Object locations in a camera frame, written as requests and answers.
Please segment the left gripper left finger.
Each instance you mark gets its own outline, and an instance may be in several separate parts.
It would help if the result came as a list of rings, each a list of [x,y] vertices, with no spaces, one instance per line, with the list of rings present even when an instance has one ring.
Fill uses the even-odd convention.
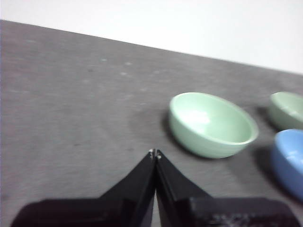
[[[155,195],[156,149],[99,199],[103,205],[102,227],[150,227]]]

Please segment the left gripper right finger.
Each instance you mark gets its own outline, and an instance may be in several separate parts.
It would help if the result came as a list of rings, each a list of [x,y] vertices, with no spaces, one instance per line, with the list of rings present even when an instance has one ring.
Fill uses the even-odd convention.
[[[156,194],[162,227],[194,227],[192,201],[211,195],[184,176],[161,152],[155,150]]]

